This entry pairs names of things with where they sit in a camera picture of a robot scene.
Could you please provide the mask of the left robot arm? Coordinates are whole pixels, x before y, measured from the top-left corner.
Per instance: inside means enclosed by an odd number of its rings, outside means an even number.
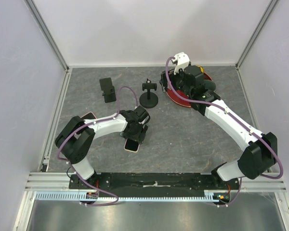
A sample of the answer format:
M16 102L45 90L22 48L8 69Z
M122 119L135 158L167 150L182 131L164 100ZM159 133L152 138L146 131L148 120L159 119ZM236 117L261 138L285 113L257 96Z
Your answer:
M80 175L79 183L85 189L92 189L96 184L95 170L89 163L87 154L92 142L100 137L118 133L126 140L144 142L149 113L138 106L134 110L121 110L113 115L93 118L92 113L83 117L74 116L55 139L59 153Z

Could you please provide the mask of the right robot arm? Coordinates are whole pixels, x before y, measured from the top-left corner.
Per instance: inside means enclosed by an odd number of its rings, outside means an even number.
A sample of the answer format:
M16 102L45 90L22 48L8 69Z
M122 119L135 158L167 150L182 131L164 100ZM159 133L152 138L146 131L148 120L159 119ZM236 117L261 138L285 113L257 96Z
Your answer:
M211 184L215 189L223 189L234 178L253 180L275 164L279 165L277 177L281 178L283 167L277 157L277 137L271 132L262 133L236 115L215 93L216 85L202 67L167 69L161 72L160 84L174 102L185 103L215 122L243 151L238 160L221 164L212 171Z

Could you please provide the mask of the black round-base phone stand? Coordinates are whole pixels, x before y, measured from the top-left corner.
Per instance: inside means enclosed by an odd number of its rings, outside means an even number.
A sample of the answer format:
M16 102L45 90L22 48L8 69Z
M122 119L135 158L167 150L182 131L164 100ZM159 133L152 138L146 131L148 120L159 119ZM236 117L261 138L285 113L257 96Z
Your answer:
M157 83L152 83L151 80L147 79L145 83L142 84L142 90L144 92L140 98L139 103L144 108L154 108L158 104L158 96L151 92L151 90L157 90Z

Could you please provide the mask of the pink-cased smartphone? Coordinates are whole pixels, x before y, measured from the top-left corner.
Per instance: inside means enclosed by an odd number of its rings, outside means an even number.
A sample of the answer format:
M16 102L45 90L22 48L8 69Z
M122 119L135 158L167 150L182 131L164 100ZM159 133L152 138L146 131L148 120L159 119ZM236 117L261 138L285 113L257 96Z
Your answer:
M126 139L124 144L124 150L132 153L136 153L139 150L140 144L136 141L133 141L131 139Z

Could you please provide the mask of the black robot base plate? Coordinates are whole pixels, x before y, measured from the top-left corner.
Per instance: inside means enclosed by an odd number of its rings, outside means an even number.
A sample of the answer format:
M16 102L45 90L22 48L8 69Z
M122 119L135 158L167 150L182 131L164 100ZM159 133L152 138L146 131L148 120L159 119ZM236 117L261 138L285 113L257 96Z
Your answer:
M201 173L96 173L87 182L118 197L203 197L205 190L239 188L238 179L217 180Z

